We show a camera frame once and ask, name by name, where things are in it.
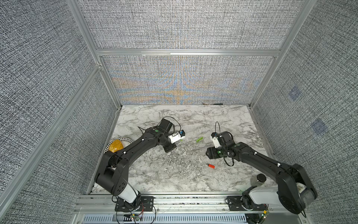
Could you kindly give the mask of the red usb drive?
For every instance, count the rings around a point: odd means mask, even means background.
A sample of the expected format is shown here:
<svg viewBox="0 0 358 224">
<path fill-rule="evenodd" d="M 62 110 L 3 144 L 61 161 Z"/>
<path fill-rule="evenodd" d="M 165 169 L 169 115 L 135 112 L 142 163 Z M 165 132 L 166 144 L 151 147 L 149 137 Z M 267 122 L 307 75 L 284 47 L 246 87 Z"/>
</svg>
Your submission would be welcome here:
<svg viewBox="0 0 358 224">
<path fill-rule="evenodd" d="M 207 166 L 208 166 L 209 168 L 211 168 L 211 169 L 215 169 L 215 166 L 212 165 L 212 164 L 207 163 Z"/>
</svg>

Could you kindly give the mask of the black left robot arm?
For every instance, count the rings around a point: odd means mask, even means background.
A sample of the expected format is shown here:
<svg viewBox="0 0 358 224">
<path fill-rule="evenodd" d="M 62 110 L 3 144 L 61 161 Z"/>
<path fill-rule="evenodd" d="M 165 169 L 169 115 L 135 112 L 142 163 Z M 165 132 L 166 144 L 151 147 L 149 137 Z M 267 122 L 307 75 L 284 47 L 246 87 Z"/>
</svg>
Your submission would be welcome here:
<svg viewBox="0 0 358 224">
<path fill-rule="evenodd" d="M 129 168 L 140 156 L 156 146 L 162 146 L 166 153 L 176 148 L 175 142 L 169 138 L 172 127 L 173 123 L 163 118 L 129 146 L 104 153 L 95 174 L 95 183 L 112 195 L 119 196 L 129 186 Z"/>
</svg>

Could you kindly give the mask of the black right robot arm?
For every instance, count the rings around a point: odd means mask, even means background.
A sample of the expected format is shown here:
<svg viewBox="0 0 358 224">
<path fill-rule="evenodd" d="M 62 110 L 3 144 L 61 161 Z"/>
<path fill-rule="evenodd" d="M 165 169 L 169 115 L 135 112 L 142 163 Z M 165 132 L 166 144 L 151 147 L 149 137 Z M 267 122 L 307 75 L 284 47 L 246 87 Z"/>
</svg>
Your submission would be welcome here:
<svg viewBox="0 0 358 224">
<path fill-rule="evenodd" d="M 300 214 L 318 197 L 305 169 L 271 159 L 249 145 L 235 143 L 229 132 L 212 133 L 214 144 L 206 151 L 209 159 L 231 158 L 261 171 L 277 184 L 276 187 L 253 186 L 244 194 L 251 204 L 278 204 L 293 214 Z"/>
</svg>

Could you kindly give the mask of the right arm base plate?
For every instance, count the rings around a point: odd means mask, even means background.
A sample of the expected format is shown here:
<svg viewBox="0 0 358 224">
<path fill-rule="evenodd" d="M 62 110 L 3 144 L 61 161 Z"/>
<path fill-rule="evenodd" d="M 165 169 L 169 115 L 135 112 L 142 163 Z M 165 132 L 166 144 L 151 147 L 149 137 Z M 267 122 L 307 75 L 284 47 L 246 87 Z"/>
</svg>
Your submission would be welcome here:
<svg viewBox="0 0 358 224">
<path fill-rule="evenodd" d="M 228 196 L 225 203 L 230 211 L 264 211 L 268 208 L 266 204 L 255 204 L 247 196 Z"/>
</svg>

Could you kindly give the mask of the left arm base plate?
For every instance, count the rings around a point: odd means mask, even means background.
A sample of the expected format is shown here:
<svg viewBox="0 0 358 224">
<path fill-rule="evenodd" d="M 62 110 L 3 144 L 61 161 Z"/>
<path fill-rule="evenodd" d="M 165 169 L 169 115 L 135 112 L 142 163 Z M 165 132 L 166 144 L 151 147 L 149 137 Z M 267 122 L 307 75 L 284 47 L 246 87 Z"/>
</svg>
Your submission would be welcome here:
<svg viewBox="0 0 358 224">
<path fill-rule="evenodd" d="M 142 212 L 153 210 L 154 197 L 137 197 L 132 203 L 118 198 L 115 202 L 116 212 Z"/>
</svg>

